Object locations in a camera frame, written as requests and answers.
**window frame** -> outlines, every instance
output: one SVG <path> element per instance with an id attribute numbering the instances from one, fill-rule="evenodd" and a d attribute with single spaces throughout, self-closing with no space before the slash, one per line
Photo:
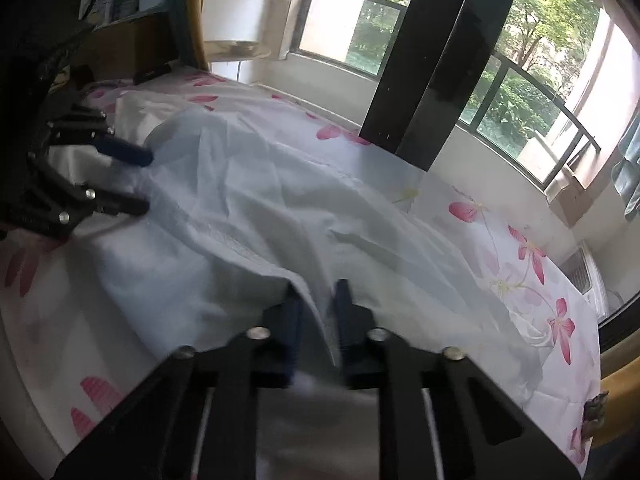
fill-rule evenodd
<path id="1" fill-rule="evenodd" d="M 304 50 L 303 48 L 300 48 L 300 43 L 302 42 L 302 35 L 305 31 L 306 19 L 308 18 L 309 9 L 311 8 L 311 1 L 312 0 L 300 0 L 300 9 L 298 11 L 298 16 L 296 18 L 296 26 L 293 30 L 293 37 L 291 39 L 291 46 L 289 48 L 289 51 L 292 54 L 300 54 L 301 56 L 317 59 L 318 61 L 339 66 L 340 68 L 348 70 L 349 72 L 353 72 L 363 77 L 373 79 L 374 81 L 380 81 L 380 78 L 382 77 L 382 73 L 385 70 L 386 62 L 388 61 L 389 55 L 391 54 L 391 49 L 393 48 L 393 45 L 396 41 L 396 37 L 398 36 L 398 31 L 400 30 L 400 26 L 402 25 L 402 21 L 404 20 L 407 7 L 401 4 L 396 4 L 395 2 L 390 2 L 389 0 L 364 0 L 366 2 L 379 4 L 385 7 L 391 7 L 392 9 L 396 9 L 399 11 L 398 18 L 396 19 L 396 24 L 394 25 L 394 30 L 392 31 L 391 37 L 389 38 L 389 41 L 386 44 L 384 56 L 380 61 L 380 67 L 378 68 L 378 72 L 376 74 L 372 74 L 371 72 L 367 72 L 366 70 L 359 69 L 353 65 L 350 65 L 338 59 L 322 56 L 321 54 L 316 54 L 315 52 L 311 52 L 309 50 Z"/>
<path id="2" fill-rule="evenodd" d="M 311 2 L 312 0 L 300 0 L 300 8 L 298 10 L 298 14 L 296 17 L 296 24 L 295 24 L 295 28 L 292 34 L 292 41 L 291 41 L 291 45 L 290 45 L 290 49 L 289 51 L 294 53 L 294 54 L 300 54 L 302 56 L 305 57 L 309 57 L 311 59 L 315 59 L 321 62 L 325 62 L 325 63 L 329 63 L 331 65 L 334 66 L 338 66 L 344 70 L 347 70 L 348 72 L 354 73 L 356 75 L 374 80 L 374 81 L 378 81 L 380 83 L 381 79 L 382 79 L 382 75 L 383 72 L 385 71 L 386 68 L 386 64 L 387 61 L 389 60 L 391 51 L 393 50 L 394 44 L 396 42 L 396 39 L 398 38 L 398 33 L 400 31 L 401 25 L 404 22 L 405 16 L 406 16 L 406 12 L 409 9 L 409 7 L 401 5 L 401 4 L 397 4 L 395 2 L 389 1 L 389 0 L 363 0 L 363 1 L 368 1 L 368 2 L 372 2 L 375 4 L 379 4 L 381 6 L 385 6 L 385 7 L 390 7 L 393 9 L 397 9 L 399 11 L 399 15 L 398 18 L 396 19 L 396 23 L 394 25 L 394 30 L 392 31 L 392 34 L 389 38 L 389 41 L 386 45 L 385 48 L 385 53 L 384 56 L 380 62 L 380 66 L 378 68 L 378 72 L 376 74 L 372 74 L 370 72 L 367 72 L 366 70 L 362 70 L 359 69 L 357 67 L 354 67 L 346 62 L 342 62 L 340 60 L 337 59 L 333 59 L 331 57 L 327 57 L 327 56 L 322 56 L 320 54 L 316 54 L 314 52 L 310 52 L 308 50 L 304 50 L 302 48 L 300 48 L 300 43 L 302 41 L 302 35 L 304 33 L 304 28 L 306 25 L 306 20 L 308 18 L 308 13 L 310 10 L 310 6 L 311 6 Z M 498 59 L 498 62 L 500 63 L 499 67 L 498 67 L 498 71 L 494 76 L 494 79 L 491 82 L 491 85 L 486 93 L 486 95 L 484 96 L 484 98 L 482 99 L 482 102 L 480 103 L 478 110 L 476 110 L 476 113 L 474 114 L 472 121 L 470 123 L 465 123 L 465 121 L 462 121 L 460 119 L 460 117 L 458 117 L 456 119 L 456 121 L 454 122 L 454 125 L 457 125 L 458 127 L 460 127 L 461 129 L 465 130 L 467 133 L 470 133 L 471 135 L 475 136 L 477 139 L 479 139 L 481 142 L 483 142 L 485 145 L 487 145 L 491 150 L 493 150 L 497 155 L 501 156 L 502 158 L 504 158 L 509 164 L 511 164 L 514 169 L 516 169 L 517 171 L 519 171 L 521 174 L 523 174 L 524 177 L 526 177 L 534 186 L 536 186 L 540 191 L 545 192 L 545 190 L 548 188 L 548 186 L 553 182 L 553 180 L 556 178 L 556 176 L 558 175 L 558 173 L 560 173 L 562 171 L 562 168 L 568 168 L 570 166 L 571 163 L 575 162 L 581 153 L 585 152 L 585 150 L 587 149 L 587 147 L 589 145 L 594 146 L 595 150 L 597 153 L 600 153 L 601 148 L 598 145 L 598 143 L 596 142 L 596 140 L 594 139 L 594 137 L 587 131 L 587 129 L 582 125 L 582 123 L 576 118 L 576 116 L 574 115 L 574 113 L 572 113 L 571 111 L 568 110 L 568 108 L 566 108 L 566 105 L 564 104 L 564 102 L 562 100 L 560 100 L 556 95 L 553 94 L 553 92 L 547 88 L 546 86 L 544 86 L 541 82 L 539 82 L 537 79 L 535 79 L 532 75 L 530 75 L 529 73 L 527 73 L 525 70 L 521 69 L 521 67 L 519 67 L 517 64 L 515 64 L 513 61 L 511 61 L 510 59 L 508 59 L 505 55 L 501 54 L 500 52 L 497 52 L 495 49 L 491 49 L 491 56 L 494 56 Z M 513 70 L 515 73 L 517 73 L 519 76 L 523 77 L 524 79 L 526 79 L 527 82 L 529 82 L 530 84 L 532 84 L 537 90 L 539 90 L 547 99 L 549 99 L 549 101 L 551 101 L 559 110 L 560 112 L 562 112 L 568 119 L 568 121 L 570 121 L 572 124 L 574 124 L 577 128 L 577 132 L 574 135 L 574 138 L 572 139 L 572 141 L 570 142 L 569 146 L 567 147 L 567 149 L 565 149 L 564 153 L 558 158 L 558 160 L 556 161 L 555 165 L 553 166 L 552 170 L 550 171 L 550 173 L 546 176 L 546 178 L 541 182 L 537 177 L 535 177 L 523 164 L 521 164 L 517 158 L 515 158 L 514 156 L 510 155 L 509 153 L 507 153 L 505 150 L 503 150 L 500 146 L 498 146 L 497 144 L 495 144 L 492 140 L 486 138 L 483 134 L 481 134 L 480 132 L 478 132 L 478 126 L 481 123 L 482 119 L 484 119 L 488 109 L 490 108 L 493 99 L 495 98 L 496 94 L 498 93 L 499 89 L 500 89 L 500 85 L 501 83 L 504 81 L 504 77 L 507 75 L 509 70 Z M 374 103 L 372 103 L 372 107 L 370 108 L 370 111 L 374 109 Z M 369 137 L 369 133 L 368 133 L 368 128 L 366 128 L 365 126 L 369 126 L 371 121 L 369 121 L 369 124 L 367 124 L 367 120 L 366 120 L 366 124 L 363 125 L 363 136 L 365 138 L 367 138 L 367 140 L 371 140 L 372 142 L 374 142 L 375 144 L 380 145 L 382 148 L 391 151 L 393 153 L 395 153 L 396 155 L 399 155 L 401 158 L 405 158 L 405 156 L 402 156 L 402 153 L 400 153 L 400 144 L 402 142 L 402 140 L 405 137 L 405 133 L 407 133 L 409 131 L 409 126 L 410 126 L 410 122 L 414 122 L 414 123 L 419 123 L 419 121 L 416 121 L 415 117 L 411 118 L 411 121 L 406 121 L 407 124 L 405 125 L 406 131 L 402 133 L 402 135 L 399 137 L 399 139 L 395 139 L 397 142 L 389 142 L 388 146 L 387 145 L 382 145 L 379 144 L 378 142 L 376 142 L 376 140 L 372 140 L 369 139 L 367 137 Z M 577 155 L 574 155 L 572 157 L 572 154 L 574 153 L 576 147 L 579 145 L 580 140 L 586 137 L 587 142 L 585 143 L 585 145 L 580 149 L 580 151 L 577 153 Z M 425 162 L 415 162 L 412 160 L 409 160 L 409 162 L 411 162 L 412 164 L 416 164 L 419 167 L 422 167 L 423 169 L 428 169 L 428 166 L 431 165 L 431 163 L 433 162 L 433 160 L 435 159 L 435 157 L 437 156 L 437 153 L 439 152 L 436 150 L 430 150 L 430 153 L 427 157 L 426 157 L 426 161 Z"/>
<path id="3" fill-rule="evenodd" d="M 582 139 L 582 137 L 587 138 L 587 143 L 585 143 L 584 147 L 580 150 L 580 152 L 583 152 L 585 150 L 585 146 L 589 146 L 589 145 L 594 147 L 594 149 L 596 150 L 596 153 L 600 153 L 602 149 L 600 145 L 596 142 L 596 140 L 593 138 L 593 136 L 587 131 L 587 129 L 578 120 L 578 118 L 571 111 L 569 111 L 569 109 L 565 106 L 564 102 L 561 99 L 559 99 L 558 96 L 554 95 L 551 92 L 551 90 L 549 90 L 549 88 L 543 85 L 531 74 L 526 72 L 526 70 L 519 67 L 517 64 L 515 64 L 511 59 L 506 57 L 501 52 L 498 52 L 497 50 L 494 49 L 492 51 L 492 56 L 494 56 L 498 60 L 500 65 L 498 66 L 498 70 L 494 75 L 494 79 L 492 80 L 489 86 L 489 89 L 487 90 L 484 98 L 482 99 L 482 102 L 478 106 L 478 110 L 476 110 L 476 113 L 474 114 L 470 123 L 465 123 L 465 121 L 462 121 L 459 118 L 456 124 L 466 132 L 473 135 L 474 137 L 482 140 L 482 142 L 484 142 L 492 150 L 496 151 L 500 156 L 505 158 L 512 166 L 516 167 L 517 170 L 519 170 L 524 176 L 526 176 L 531 181 L 531 183 L 534 184 L 540 191 L 544 192 L 544 190 L 547 187 L 549 187 L 549 185 L 556 178 L 558 173 L 562 171 L 562 168 L 568 167 L 569 158 L 571 157 L 572 153 L 575 151 L 576 147 L 578 146 L 578 143 L 580 143 L 580 140 Z M 576 128 L 578 128 L 578 131 L 575 133 L 574 138 L 569 143 L 568 147 L 564 150 L 564 153 L 560 157 L 558 157 L 558 161 L 554 164 L 553 168 L 551 169 L 551 171 L 543 181 L 540 181 L 537 177 L 535 177 L 523 164 L 521 164 L 518 161 L 517 158 L 505 152 L 500 146 L 492 142 L 490 139 L 487 139 L 482 133 L 478 132 L 478 126 L 480 125 L 486 113 L 488 112 L 491 106 L 491 103 L 493 102 L 495 96 L 499 92 L 500 85 L 504 81 L 504 78 L 506 77 L 509 70 L 513 70 L 516 74 L 518 74 L 519 76 L 524 78 L 527 82 L 532 84 L 537 90 L 540 91 L 542 95 L 544 95 L 547 99 L 549 99 L 549 101 L 551 101 L 567 117 L 567 119 L 571 123 L 573 123 L 574 126 L 576 126 Z"/>

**bed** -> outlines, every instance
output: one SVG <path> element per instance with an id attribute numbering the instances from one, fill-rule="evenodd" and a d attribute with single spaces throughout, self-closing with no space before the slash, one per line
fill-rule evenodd
<path id="1" fill-rule="evenodd" d="M 373 478 L 378 468 L 376 399 L 345 391 L 332 365 L 335 335 L 324 306 L 337 274 L 351 280 L 357 302 L 373 308 L 386 326 L 413 344 L 431 350 L 455 344 L 467 350 L 584 474 L 590 443 L 580 435 L 582 410 L 600 391 L 596 315 L 517 226 L 463 190 L 370 145 L 357 131 L 279 94 L 193 68 L 174 66 L 170 74 L 138 86 L 94 84 L 86 91 L 86 103 L 108 115 L 117 135 L 154 147 L 156 162 L 140 179 L 140 170 L 114 166 L 88 148 L 52 150 L 50 160 L 76 182 L 108 177 L 125 189 L 142 189 L 151 196 L 152 209 L 140 221 L 94 216 L 62 246 L 22 232 L 11 232 L 2 244 L 2 362 L 5 368 L 15 364 L 13 402 L 20 398 L 25 413 L 32 414 L 30 431 L 38 437 L 24 433 L 15 416 L 6 424 L 43 476 L 50 476 L 60 457 L 171 348 L 224 344 L 257 319 L 264 294 L 277 298 L 282 284 L 290 281 L 310 305 L 306 325 L 312 336 L 303 344 L 293 386 L 262 399 L 258 475 Z M 224 135 L 210 133 L 220 129 Z M 209 146 L 212 138 L 222 140 Z M 177 153 L 190 143 L 192 152 Z M 205 144 L 208 151 L 203 151 Z M 206 164 L 203 153 L 212 156 Z M 190 168 L 198 171 L 191 174 Z M 203 168 L 211 173 L 203 174 Z M 273 168 L 286 168 L 289 176 Z M 172 192 L 180 175 L 194 184 Z M 211 192 L 202 193 L 203 182 L 212 182 Z M 278 224 L 269 213 L 276 211 L 274 218 L 282 219 L 282 208 L 272 207 L 276 199 L 264 190 L 256 194 L 260 200 L 242 190 L 271 189 L 273 182 L 282 186 L 280 197 L 287 198 L 288 211 L 296 212 L 297 224 L 286 224 L 288 229 L 266 243 L 265 230 Z M 312 193 L 326 186 L 332 186 L 331 194 Z M 212 216 L 212 208 L 219 206 L 216 189 L 225 190 L 219 193 L 225 195 L 221 203 L 242 213 L 233 222 Z M 154 216 L 160 210 L 162 218 Z M 302 243 L 296 226 L 307 234 L 324 232 L 318 227 L 324 225 L 318 224 L 319 210 L 339 222 L 332 217 L 329 238 L 309 235 L 312 241 L 305 249 L 322 263 L 310 269 L 313 258 L 299 261 L 274 248 L 287 241 Z M 167 211 L 186 211 L 190 229 L 167 227 Z M 306 218 L 306 211 L 314 213 Z M 361 222 L 359 214 L 364 215 Z M 350 219 L 347 227 L 345 218 Z M 203 238 L 196 228 L 202 222 L 216 226 L 215 237 Z M 251 236 L 242 238 L 233 231 L 236 225 Z M 353 232 L 363 230 L 367 237 L 355 240 Z M 389 232 L 396 238 L 392 243 Z M 359 246 L 365 238 L 369 245 Z M 272 258 L 264 246 L 273 251 Z M 323 256 L 329 246 L 334 252 Z M 357 257 L 352 247 L 358 248 Z M 346 255 L 340 265 L 328 264 L 336 251 Z M 431 261 L 437 259 L 434 251 L 440 262 Z M 238 268 L 251 270 L 250 276 Z M 451 269 L 455 273 L 447 274 Z M 203 305 L 211 298 L 211 282 L 193 276 L 211 271 L 221 272 L 229 283 L 240 274 L 236 283 L 254 284 L 260 297 L 233 296 L 219 286 L 213 295 L 216 309 L 207 310 Z M 439 290 L 427 303 L 438 307 L 426 308 L 424 289 L 431 282 L 418 282 L 436 274 L 433 283 Z M 163 288 L 168 278 L 174 280 L 174 295 Z M 400 278 L 409 285 L 391 290 Z M 155 291 L 152 300 L 150 290 Z M 233 300 L 232 316 L 227 296 Z M 390 310 L 394 302 L 404 307 Z M 180 309 L 172 307 L 177 304 Z M 12 408 L 7 396 L 0 400 L 5 420 Z M 42 446 L 50 452 L 40 452 Z M 344 449 L 350 450 L 348 457 L 340 452 Z"/>

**air conditioner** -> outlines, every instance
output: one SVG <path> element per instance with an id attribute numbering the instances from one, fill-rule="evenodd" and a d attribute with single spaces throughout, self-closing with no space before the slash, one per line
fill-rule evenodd
<path id="1" fill-rule="evenodd" d="M 607 319 L 609 316 L 607 291 L 596 261 L 585 242 L 581 242 L 578 250 L 560 265 L 560 270 L 594 309 L 598 322 Z"/>

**window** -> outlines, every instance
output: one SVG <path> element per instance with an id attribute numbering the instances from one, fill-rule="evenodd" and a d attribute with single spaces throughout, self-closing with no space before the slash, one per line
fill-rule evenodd
<path id="1" fill-rule="evenodd" d="M 302 0 L 292 51 L 380 79 L 411 0 Z M 592 0 L 514 0 L 458 125 L 544 190 L 600 147 L 565 102 L 594 37 Z"/>
<path id="2" fill-rule="evenodd" d="M 599 145 L 565 106 L 600 9 L 592 0 L 514 0 L 459 126 L 487 142 L 541 189 L 578 152 Z"/>
<path id="3" fill-rule="evenodd" d="M 302 0 L 291 51 L 380 79 L 405 10 L 387 0 Z"/>
<path id="4" fill-rule="evenodd" d="M 553 89 L 494 52 L 458 124 L 489 142 L 540 189 L 546 189 L 585 138 L 600 146 Z M 551 145 L 553 129 L 573 133 Z"/>

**window sill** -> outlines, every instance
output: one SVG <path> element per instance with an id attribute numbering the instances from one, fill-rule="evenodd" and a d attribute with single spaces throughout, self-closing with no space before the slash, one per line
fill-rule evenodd
<path id="1" fill-rule="evenodd" d="M 374 76 L 373 74 L 370 74 L 368 72 L 365 72 L 364 70 L 358 70 L 357 68 L 354 68 L 346 63 L 340 62 L 337 59 L 332 59 L 330 57 L 325 57 L 325 56 L 320 56 L 319 54 L 314 54 L 313 52 L 308 52 L 306 50 L 291 50 L 288 54 L 287 57 L 289 56 L 298 56 L 298 57 L 303 57 L 305 59 L 310 59 L 313 61 L 317 61 L 319 63 L 323 63 L 325 65 L 329 65 L 333 68 L 337 68 L 340 70 L 343 70 L 345 72 L 348 72 L 354 76 L 357 77 L 361 77 L 363 79 L 367 79 L 369 81 L 373 81 L 375 84 L 378 84 L 379 79 L 376 78 L 376 76 Z"/>
<path id="2" fill-rule="evenodd" d="M 611 182 L 611 170 L 622 155 L 614 146 L 607 153 L 590 147 L 575 171 L 575 177 L 550 201 L 549 207 L 567 227 L 573 228 Z"/>

